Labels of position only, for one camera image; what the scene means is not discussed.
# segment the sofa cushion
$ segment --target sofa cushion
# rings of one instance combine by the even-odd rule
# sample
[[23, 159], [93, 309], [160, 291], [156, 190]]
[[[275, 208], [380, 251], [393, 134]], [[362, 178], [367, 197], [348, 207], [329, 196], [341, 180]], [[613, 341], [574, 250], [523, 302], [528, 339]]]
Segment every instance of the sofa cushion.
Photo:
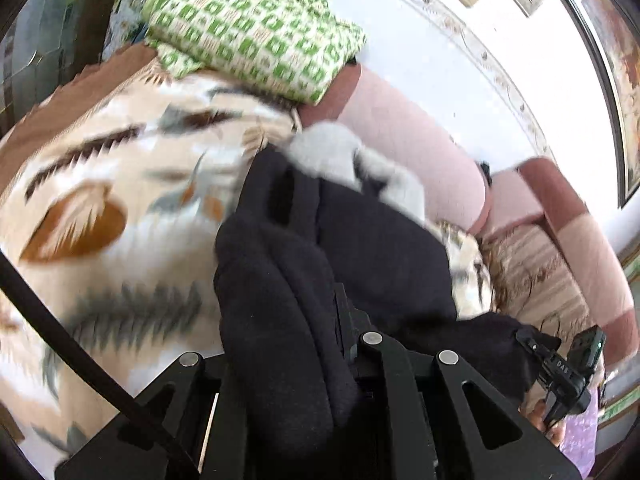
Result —
[[566, 354], [574, 336], [594, 325], [569, 267], [542, 228], [516, 227], [482, 244], [496, 289], [496, 307], [522, 323], [562, 339]]
[[545, 211], [546, 225], [584, 294], [594, 322], [607, 334], [604, 357], [613, 371], [638, 351], [633, 297], [613, 248], [555, 164], [532, 158], [518, 172]]
[[365, 145], [414, 172], [424, 186], [425, 213], [431, 221], [446, 220], [475, 235], [491, 206], [484, 174], [449, 134], [418, 105], [368, 70], [346, 67], [327, 92], [330, 105], [300, 107], [303, 126], [320, 120], [345, 124]]
[[491, 194], [494, 202], [479, 234], [482, 239], [492, 240], [519, 225], [534, 223], [544, 216], [540, 202], [517, 171], [500, 171], [492, 175], [492, 179]]

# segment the black cable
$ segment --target black cable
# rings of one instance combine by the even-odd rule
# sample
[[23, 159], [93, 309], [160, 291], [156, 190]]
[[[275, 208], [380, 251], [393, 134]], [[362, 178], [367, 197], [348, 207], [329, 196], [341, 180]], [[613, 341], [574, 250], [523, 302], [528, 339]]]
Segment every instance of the black cable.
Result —
[[193, 460], [178, 441], [100, 368], [66, 332], [2, 251], [0, 251], [0, 289], [69, 368], [166, 451], [169, 458], [175, 461], [175, 465], [179, 466], [184, 478], [198, 477], [198, 470]]

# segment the folded blanket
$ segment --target folded blanket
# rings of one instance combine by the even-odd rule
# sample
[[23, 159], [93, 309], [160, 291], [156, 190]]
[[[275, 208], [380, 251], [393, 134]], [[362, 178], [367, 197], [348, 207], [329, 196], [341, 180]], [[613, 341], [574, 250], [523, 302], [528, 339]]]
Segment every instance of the folded blanket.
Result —
[[324, 456], [355, 416], [334, 282], [383, 332], [430, 354], [455, 349], [516, 403], [540, 371], [514, 339], [517, 320], [455, 321], [446, 252], [429, 232], [376, 196], [301, 173], [272, 146], [256, 156], [216, 256], [225, 352], [277, 456]]
[[215, 68], [311, 104], [365, 41], [326, 0], [148, 0], [142, 15], [173, 75]]

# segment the sofa armrest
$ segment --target sofa armrest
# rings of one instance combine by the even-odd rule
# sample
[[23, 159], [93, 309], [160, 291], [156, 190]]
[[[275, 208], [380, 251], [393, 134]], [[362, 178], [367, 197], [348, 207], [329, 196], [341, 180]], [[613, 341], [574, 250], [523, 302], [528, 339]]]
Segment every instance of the sofa armrest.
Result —
[[544, 209], [546, 224], [589, 307], [607, 335], [607, 370], [638, 352], [631, 290], [616, 253], [587, 207], [555, 164], [533, 158], [518, 168]]
[[515, 170], [492, 175], [494, 200], [479, 237], [485, 242], [524, 224], [537, 223], [544, 216], [542, 205], [522, 176]]
[[365, 66], [345, 66], [316, 105], [298, 107], [304, 128], [337, 121], [368, 148], [404, 166], [424, 187], [425, 215], [477, 235], [491, 193], [476, 162], [417, 104]]

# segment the black fabric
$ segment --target black fabric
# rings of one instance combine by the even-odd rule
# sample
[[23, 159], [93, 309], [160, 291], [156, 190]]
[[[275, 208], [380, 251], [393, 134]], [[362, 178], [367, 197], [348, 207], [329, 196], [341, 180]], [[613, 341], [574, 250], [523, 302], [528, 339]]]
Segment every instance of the black fabric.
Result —
[[[353, 443], [339, 436], [361, 404], [338, 347], [335, 282], [380, 330], [417, 351], [459, 352], [515, 402], [538, 375], [516, 320], [455, 321], [447, 255], [430, 233], [374, 196], [300, 173], [272, 147], [255, 158], [216, 253], [223, 345], [274, 456], [318, 458]], [[299, 478], [324, 478], [316, 463]]]
[[[405, 348], [428, 355], [453, 350], [478, 370], [500, 393], [519, 405], [536, 381], [540, 367], [516, 341], [523, 325], [516, 319], [487, 312], [473, 319], [434, 325], [421, 320], [407, 324], [394, 334]], [[524, 326], [529, 335], [550, 350], [558, 350], [557, 337]]]
[[373, 194], [306, 176], [268, 146], [251, 166], [237, 212], [320, 247], [354, 306], [384, 332], [415, 317], [456, 319], [445, 248]]

